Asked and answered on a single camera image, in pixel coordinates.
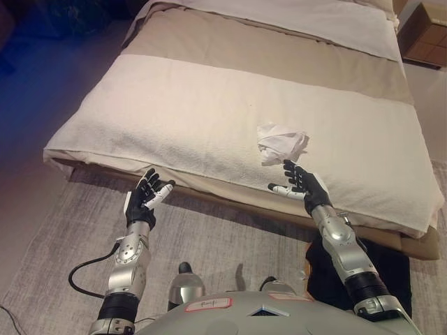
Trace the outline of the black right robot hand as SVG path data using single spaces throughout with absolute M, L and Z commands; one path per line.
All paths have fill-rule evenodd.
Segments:
M 270 191 L 303 202 L 310 216 L 318 206 L 332 206 L 325 184 L 321 183 L 316 174 L 306 171 L 290 160 L 284 160 L 283 169 L 290 186 L 270 183 L 268 184 Z

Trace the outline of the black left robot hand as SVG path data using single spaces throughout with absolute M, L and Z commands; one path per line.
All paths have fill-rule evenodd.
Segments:
M 126 227 L 143 222 L 152 230 L 156 225 L 154 209 L 170 194 L 175 184 L 174 180 L 161 181 L 154 168 L 146 171 L 136 187 L 126 194 L 123 208 Z

